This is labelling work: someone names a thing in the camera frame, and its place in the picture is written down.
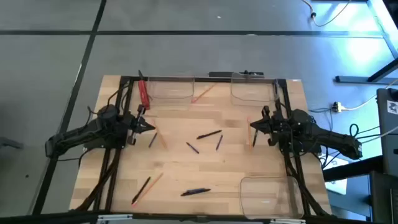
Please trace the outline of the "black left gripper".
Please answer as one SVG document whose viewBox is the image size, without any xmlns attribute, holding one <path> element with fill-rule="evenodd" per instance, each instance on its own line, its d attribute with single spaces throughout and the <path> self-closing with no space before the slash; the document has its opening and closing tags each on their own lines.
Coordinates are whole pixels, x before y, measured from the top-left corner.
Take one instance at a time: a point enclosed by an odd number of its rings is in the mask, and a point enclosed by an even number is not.
<svg viewBox="0 0 398 224">
<path fill-rule="evenodd" d="M 139 105 L 137 108 L 137 116 L 134 116 L 129 110 L 124 111 L 124 118 L 127 119 L 128 130 L 131 130 L 131 134 L 127 136 L 127 143 L 130 145 L 135 145 L 136 135 L 141 134 L 146 131 L 152 131 L 155 129 L 154 125 L 148 123 L 142 117 L 146 109 L 144 105 Z"/>
</svg>

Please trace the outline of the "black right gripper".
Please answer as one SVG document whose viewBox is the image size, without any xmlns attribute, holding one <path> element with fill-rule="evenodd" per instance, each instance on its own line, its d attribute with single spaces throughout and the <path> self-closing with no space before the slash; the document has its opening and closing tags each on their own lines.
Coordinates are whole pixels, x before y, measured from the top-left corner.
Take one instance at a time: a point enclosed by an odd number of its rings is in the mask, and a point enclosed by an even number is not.
<svg viewBox="0 0 398 224">
<path fill-rule="evenodd" d="M 288 134 L 285 119 L 280 111 L 274 111 L 274 114 L 270 115 L 270 108 L 268 106 L 263 107 L 264 118 L 257 121 L 253 121 L 250 127 L 258 131 L 264 131 L 264 134 L 269 135 L 268 144 L 275 146 L 277 143 L 284 143 Z"/>
</svg>

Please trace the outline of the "clear plastic bin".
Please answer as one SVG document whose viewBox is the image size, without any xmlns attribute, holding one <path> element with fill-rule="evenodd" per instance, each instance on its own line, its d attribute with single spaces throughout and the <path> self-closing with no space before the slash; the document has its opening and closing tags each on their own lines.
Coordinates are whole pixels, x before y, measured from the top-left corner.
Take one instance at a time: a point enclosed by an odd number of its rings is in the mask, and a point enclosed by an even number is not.
<svg viewBox="0 0 398 224">
<path fill-rule="evenodd" d="M 232 73 L 231 102 L 236 106 L 264 106 L 279 99 L 279 83 L 262 75 Z"/>
<path fill-rule="evenodd" d="M 149 77 L 146 85 L 152 105 L 189 104 L 195 93 L 193 77 Z"/>
<path fill-rule="evenodd" d="M 250 220 L 304 215 L 299 185 L 293 177 L 245 177 L 239 183 L 239 202 Z"/>
</svg>

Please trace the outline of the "red stapler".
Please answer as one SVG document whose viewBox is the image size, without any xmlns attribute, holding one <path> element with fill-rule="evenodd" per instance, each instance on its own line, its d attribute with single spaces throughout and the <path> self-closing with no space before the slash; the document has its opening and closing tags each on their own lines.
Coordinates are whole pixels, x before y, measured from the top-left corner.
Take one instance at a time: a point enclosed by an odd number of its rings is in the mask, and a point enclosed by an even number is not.
<svg viewBox="0 0 398 224">
<path fill-rule="evenodd" d="M 141 97 L 141 102 L 144 105 L 144 108 L 149 110 L 150 109 L 150 100 L 147 94 L 147 88 L 146 88 L 146 82 L 144 79 L 144 76 L 140 70 L 138 70 L 139 74 L 139 91 L 140 91 L 140 97 Z"/>
</svg>

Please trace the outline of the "white paper sheet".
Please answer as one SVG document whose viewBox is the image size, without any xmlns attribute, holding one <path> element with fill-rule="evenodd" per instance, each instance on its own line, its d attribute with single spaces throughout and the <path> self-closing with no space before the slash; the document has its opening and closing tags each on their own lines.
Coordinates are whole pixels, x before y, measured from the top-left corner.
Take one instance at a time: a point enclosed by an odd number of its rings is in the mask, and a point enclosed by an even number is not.
<svg viewBox="0 0 398 224">
<path fill-rule="evenodd" d="M 348 164 L 349 164 L 348 161 L 340 159 L 338 157 L 336 157 L 336 158 L 329 157 L 326 160 L 326 167 L 323 170 L 335 168 L 338 166 L 344 166 L 344 165 L 348 165 Z M 347 179 L 333 180 L 331 182 L 326 182 L 325 187 L 329 191 L 332 191 L 332 192 L 340 194 L 340 195 L 345 195 L 346 188 L 347 188 Z"/>
</svg>

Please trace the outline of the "black beam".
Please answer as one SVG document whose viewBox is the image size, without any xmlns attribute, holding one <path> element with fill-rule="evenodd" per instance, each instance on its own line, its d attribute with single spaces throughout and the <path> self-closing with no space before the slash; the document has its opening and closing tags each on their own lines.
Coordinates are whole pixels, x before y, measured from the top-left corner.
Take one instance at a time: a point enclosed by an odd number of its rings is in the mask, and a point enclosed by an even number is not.
<svg viewBox="0 0 398 224">
<path fill-rule="evenodd" d="M 382 156 L 376 156 L 363 161 L 326 169 L 323 171 L 323 178 L 325 182 L 332 182 L 361 175 L 368 175 L 372 171 L 384 172 Z"/>
</svg>

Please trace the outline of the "grey chair leg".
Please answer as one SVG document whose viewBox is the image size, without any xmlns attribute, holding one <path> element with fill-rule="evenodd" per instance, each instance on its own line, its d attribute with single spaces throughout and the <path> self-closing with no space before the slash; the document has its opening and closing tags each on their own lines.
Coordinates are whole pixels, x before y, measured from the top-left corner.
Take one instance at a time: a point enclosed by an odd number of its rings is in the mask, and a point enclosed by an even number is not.
<svg viewBox="0 0 398 224">
<path fill-rule="evenodd" d="M 0 136 L 0 148 L 2 147 L 13 147 L 16 149 L 22 149 L 24 145 L 21 142 L 17 142 L 12 139 Z"/>
</svg>

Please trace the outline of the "dark grey cabinet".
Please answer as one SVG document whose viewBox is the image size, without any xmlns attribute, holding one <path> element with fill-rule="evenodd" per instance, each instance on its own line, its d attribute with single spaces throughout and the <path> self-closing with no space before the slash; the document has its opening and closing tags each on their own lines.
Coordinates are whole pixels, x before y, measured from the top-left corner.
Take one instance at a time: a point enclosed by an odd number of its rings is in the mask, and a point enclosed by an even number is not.
<svg viewBox="0 0 398 224">
<path fill-rule="evenodd" d="M 373 222 L 398 224 L 398 177 L 372 171 L 369 178 Z"/>
</svg>

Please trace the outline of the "black aluminium table frame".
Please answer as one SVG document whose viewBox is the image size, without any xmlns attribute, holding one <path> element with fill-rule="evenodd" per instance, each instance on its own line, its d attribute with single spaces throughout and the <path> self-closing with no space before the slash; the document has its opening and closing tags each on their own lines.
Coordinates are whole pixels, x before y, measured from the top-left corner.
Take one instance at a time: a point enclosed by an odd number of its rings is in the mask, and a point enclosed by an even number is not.
<svg viewBox="0 0 398 224">
<path fill-rule="evenodd" d="M 260 106 L 236 106 L 231 102 L 231 80 L 194 78 L 193 98 L 217 85 L 196 103 L 152 105 L 145 118 L 153 119 L 162 132 L 167 149 L 159 135 L 148 145 L 156 129 L 139 134 L 135 145 L 122 151 L 115 181 L 108 182 L 100 199 L 100 208 L 113 212 L 133 213 L 154 218 L 158 215 L 189 218 L 242 218 L 239 183 L 245 177 L 288 177 L 285 161 L 278 146 L 268 145 L 268 137 L 257 135 L 256 145 L 249 150 L 247 117 L 261 118 Z M 222 130 L 197 139 L 199 135 Z M 220 136 L 223 140 L 216 151 Z M 200 153 L 197 154 L 186 142 Z M 160 173 L 162 178 L 140 202 L 132 199 L 148 177 L 148 187 Z M 211 189 L 181 197 L 188 189 Z"/>
</svg>

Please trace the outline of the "silver corner bracket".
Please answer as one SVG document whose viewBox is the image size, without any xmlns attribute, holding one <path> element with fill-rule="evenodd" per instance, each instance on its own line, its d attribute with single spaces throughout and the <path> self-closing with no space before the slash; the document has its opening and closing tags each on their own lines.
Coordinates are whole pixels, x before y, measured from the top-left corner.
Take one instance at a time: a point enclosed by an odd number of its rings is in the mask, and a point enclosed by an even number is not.
<svg viewBox="0 0 398 224">
<path fill-rule="evenodd" d="M 307 224 L 301 219 L 270 219 L 270 224 Z"/>
<path fill-rule="evenodd" d="M 109 224 L 111 221 L 132 220 L 133 214 L 108 214 L 98 215 L 96 224 Z"/>
</svg>

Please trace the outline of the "black table leg frame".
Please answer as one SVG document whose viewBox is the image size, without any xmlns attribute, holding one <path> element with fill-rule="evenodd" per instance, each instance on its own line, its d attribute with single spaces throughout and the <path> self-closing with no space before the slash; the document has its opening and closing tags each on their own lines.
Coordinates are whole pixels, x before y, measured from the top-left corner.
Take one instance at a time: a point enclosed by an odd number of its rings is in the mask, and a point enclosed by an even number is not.
<svg viewBox="0 0 398 224">
<path fill-rule="evenodd" d="M 356 76 L 336 76 L 335 82 L 337 83 L 355 83 L 355 84 L 390 84 L 394 81 L 393 78 L 387 76 L 398 70 L 398 58 L 388 63 L 370 77 L 356 77 Z"/>
</svg>

